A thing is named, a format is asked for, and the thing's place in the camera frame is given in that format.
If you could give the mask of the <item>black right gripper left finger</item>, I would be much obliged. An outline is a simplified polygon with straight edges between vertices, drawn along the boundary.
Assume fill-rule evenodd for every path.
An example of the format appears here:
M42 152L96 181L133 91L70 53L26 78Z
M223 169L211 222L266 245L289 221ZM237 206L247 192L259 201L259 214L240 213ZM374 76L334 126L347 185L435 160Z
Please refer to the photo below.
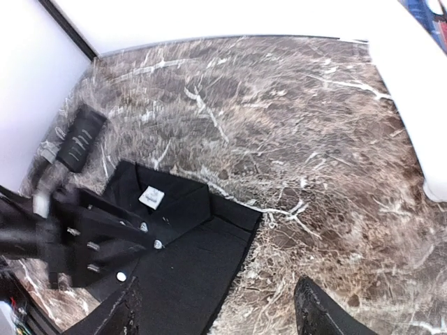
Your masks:
M139 280L133 277L87 317L64 333L74 335L139 334L141 310L142 295Z

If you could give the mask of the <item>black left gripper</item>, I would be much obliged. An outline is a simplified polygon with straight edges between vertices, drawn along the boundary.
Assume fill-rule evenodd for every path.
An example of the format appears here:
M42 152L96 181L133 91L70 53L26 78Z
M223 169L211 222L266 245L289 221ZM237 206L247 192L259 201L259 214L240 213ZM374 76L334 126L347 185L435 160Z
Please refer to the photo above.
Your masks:
M58 215L43 218L33 212L32 199L1 187L1 255L43 261L52 289L59 288L60 274L69 276L74 288L91 284L82 259L87 247L76 246L69 232L86 241L119 239L144 249L163 248L155 224L86 188L60 188Z

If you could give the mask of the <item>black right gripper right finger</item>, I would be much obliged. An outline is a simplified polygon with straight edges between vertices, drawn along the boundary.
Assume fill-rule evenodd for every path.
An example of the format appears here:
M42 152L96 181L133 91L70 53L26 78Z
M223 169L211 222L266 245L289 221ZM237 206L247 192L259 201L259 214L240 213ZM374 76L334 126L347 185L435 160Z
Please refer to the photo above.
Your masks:
M294 303L298 334L376 334L350 316L308 276L299 278Z

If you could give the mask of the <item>black long sleeve shirt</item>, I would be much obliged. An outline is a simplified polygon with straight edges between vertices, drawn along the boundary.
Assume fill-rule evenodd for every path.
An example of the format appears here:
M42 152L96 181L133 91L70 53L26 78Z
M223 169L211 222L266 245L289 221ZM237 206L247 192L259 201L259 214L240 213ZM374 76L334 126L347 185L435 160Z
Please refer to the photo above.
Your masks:
M142 295L139 334L205 334L256 236L261 214L206 184L118 164L102 198L156 226L163 248L97 239L88 291L104 302L133 277Z

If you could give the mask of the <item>white plastic bin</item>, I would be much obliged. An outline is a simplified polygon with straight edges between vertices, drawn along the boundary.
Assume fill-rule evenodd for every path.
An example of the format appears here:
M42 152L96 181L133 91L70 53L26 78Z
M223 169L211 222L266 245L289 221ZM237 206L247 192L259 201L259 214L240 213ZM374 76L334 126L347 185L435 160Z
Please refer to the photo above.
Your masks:
M398 1L369 2L369 51L425 178L423 189L446 201L446 53Z

